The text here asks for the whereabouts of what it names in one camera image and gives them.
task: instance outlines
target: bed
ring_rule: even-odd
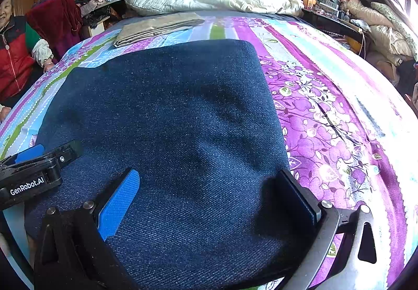
[[[385,285],[390,286],[418,245],[414,113],[375,68],[298,18],[231,11],[198,14],[205,21],[191,30],[114,48],[123,25],[140,20],[132,18],[72,47],[1,124],[1,159],[35,145],[49,104],[76,67],[98,67],[126,53],[198,40],[245,40],[260,60],[292,175],[318,200],[339,208],[371,208],[379,223]],[[22,212],[22,206],[5,211],[9,225],[11,216]],[[22,251],[28,250],[24,238],[16,240]],[[313,285],[327,276],[340,243],[336,236]],[[277,282],[259,289],[274,288]]]

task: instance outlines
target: beige blanket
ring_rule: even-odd
[[[196,13],[177,13],[155,19],[139,21],[123,26],[114,42],[115,47],[123,47],[157,35],[188,30],[204,22]]]

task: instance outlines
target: silver bolt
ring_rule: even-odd
[[[92,200],[88,200],[83,204],[83,208],[85,208],[86,210],[90,210],[93,206],[95,206],[95,203]]]
[[[47,210],[47,215],[53,215],[55,213],[55,206],[51,206],[48,210]]]
[[[332,203],[329,201],[329,200],[323,200],[322,202],[321,202],[321,205],[324,207],[324,208],[332,208]]]
[[[370,208],[367,205],[361,205],[360,210],[363,211],[364,213],[370,212]]]

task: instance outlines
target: green sleeve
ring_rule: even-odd
[[[26,47],[29,52],[32,52],[32,49],[35,47],[36,43],[40,40],[40,36],[35,30],[26,23],[25,31]]]

